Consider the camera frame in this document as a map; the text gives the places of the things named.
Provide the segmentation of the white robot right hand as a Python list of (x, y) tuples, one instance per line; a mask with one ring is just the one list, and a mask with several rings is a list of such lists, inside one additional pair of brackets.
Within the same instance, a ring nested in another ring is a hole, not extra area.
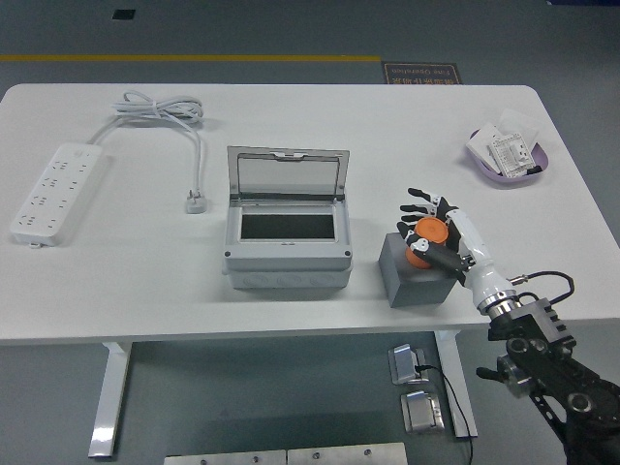
[[(434, 265), (470, 290), (480, 312), (491, 303), (514, 298), (513, 285), (495, 267), (480, 233), (467, 213), (449, 204), (445, 197), (410, 187), (412, 200), (400, 206), (403, 213), (396, 228), (408, 249), (418, 259)], [(445, 240), (434, 242), (420, 231), (425, 220), (446, 229)]]

